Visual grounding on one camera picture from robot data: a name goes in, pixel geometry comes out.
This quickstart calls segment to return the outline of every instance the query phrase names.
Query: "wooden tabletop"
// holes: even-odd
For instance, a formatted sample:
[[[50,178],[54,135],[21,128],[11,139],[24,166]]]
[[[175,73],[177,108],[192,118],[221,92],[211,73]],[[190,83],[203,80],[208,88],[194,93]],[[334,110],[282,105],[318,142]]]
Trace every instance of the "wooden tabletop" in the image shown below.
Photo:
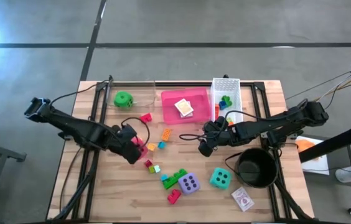
[[[281,82],[278,80],[263,81],[266,86],[268,103],[271,114],[277,114],[286,109]],[[80,82],[79,90],[84,90],[96,82]],[[245,187],[255,205],[246,212],[242,212],[231,196],[231,193],[241,187],[233,174],[231,184],[227,190],[219,190],[209,184],[210,176],[214,168],[228,169],[224,159],[234,153],[250,147],[260,147],[260,142],[255,139],[250,144],[240,147],[220,147],[210,157],[204,157],[197,149],[198,141],[183,141],[178,135],[182,133],[202,133],[203,123],[178,124],[168,126],[163,122],[161,108],[161,92],[163,90],[181,89],[181,87],[113,87],[110,98],[117,91],[126,90],[134,96],[135,106],[130,111],[120,111],[113,105],[109,105],[106,111],[105,124],[108,126],[120,124],[122,120],[130,116],[141,116],[151,113],[152,122],[148,123],[151,131],[149,142],[158,144],[165,128],[172,130],[166,148],[148,152],[145,158],[129,165],[127,161],[113,154],[109,150],[100,152],[94,196],[91,206],[90,222],[269,222],[273,221],[271,202],[268,189],[254,189]],[[79,93],[73,110],[76,118],[87,119],[91,113],[95,88]],[[243,111],[254,114],[251,90],[241,87]],[[259,94],[261,114],[261,96]],[[254,121],[254,118],[244,116],[244,121]],[[129,121],[129,124],[137,131],[138,136],[147,138],[146,128],[137,120]],[[66,142],[54,192],[47,218],[53,218],[59,212],[59,198],[64,178],[70,162],[79,147],[74,142]],[[281,163],[286,181],[286,188],[295,201],[310,216],[314,216],[306,186],[306,181],[301,169],[298,151],[295,146],[287,144],[282,148]],[[161,172],[150,174],[143,162],[149,159],[154,164],[160,165]],[[79,153],[69,176],[62,206],[64,206],[74,194],[82,152]],[[170,205],[167,196],[172,189],[180,189],[178,184],[169,190],[165,190],[160,176],[172,175],[180,168],[196,174],[200,182],[200,190],[190,195],[181,195],[175,205]],[[281,214],[283,206],[281,197],[277,191],[277,199]],[[82,205],[79,214],[83,215],[85,194],[82,197]]]

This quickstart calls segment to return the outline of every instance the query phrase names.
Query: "purple foam die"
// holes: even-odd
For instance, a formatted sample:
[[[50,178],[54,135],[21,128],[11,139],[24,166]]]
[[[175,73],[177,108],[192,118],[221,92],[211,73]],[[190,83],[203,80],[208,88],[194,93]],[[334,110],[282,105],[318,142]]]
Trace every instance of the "purple foam die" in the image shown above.
[[[188,195],[199,190],[200,184],[194,173],[189,173],[178,180],[182,193]]]

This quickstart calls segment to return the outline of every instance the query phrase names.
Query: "black bucket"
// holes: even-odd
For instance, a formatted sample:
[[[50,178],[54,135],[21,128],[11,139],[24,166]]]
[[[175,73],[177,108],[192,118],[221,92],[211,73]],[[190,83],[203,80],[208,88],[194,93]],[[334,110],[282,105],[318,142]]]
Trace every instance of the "black bucket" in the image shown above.
[[[272,155],[260,148],[243,151],[235,163],[236,177],[242,184],[265,188],[273,184],[278,175],[278,167]]]

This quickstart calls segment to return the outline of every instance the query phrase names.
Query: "concrete floor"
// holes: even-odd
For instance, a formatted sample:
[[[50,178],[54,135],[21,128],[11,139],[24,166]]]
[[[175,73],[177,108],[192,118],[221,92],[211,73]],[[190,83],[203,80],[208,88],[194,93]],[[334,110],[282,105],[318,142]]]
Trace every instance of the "concrete floor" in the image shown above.
[[[101,0],[0,0],[0,43],[89,43]],[[108,0],[97,42],[351,42],[351,0]],[[34,96],[75,91],[87,49],[0,49],[0,146],[26,152],[0,180],[0,222],[44,220],[63,141],[24,118]],[[95,49],[87,80],[281,80],[285,96],[349,71],[351,48]],[[313,99],[340,80],[288,101]],[[323,100],[327,105],[329,98]],[[74,97],[56,107],[71,113]],[[351,128],[351,93],[307,134]],[[317,218],[351,223],[348,187],[308,182]]]

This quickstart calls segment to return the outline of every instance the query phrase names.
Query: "white basket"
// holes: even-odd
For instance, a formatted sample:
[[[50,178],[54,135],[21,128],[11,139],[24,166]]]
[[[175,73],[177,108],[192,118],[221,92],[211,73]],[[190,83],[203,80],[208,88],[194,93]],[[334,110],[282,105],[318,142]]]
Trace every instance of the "white basket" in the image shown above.
[[[210,88],[210,99],[212,106],[212,121],[215,121],[215,105],[219,104],[222,96],[229,96],[232,105],[224,110],[220,110],[219,116],[225,116],[228,111],[242,111],[242,98],[240,95],[239,78],[213,78],[212,87]],[[232,122],[238,123],[243,121],[243,115],[240,113],[230,113],[227,119],[231,118]]]

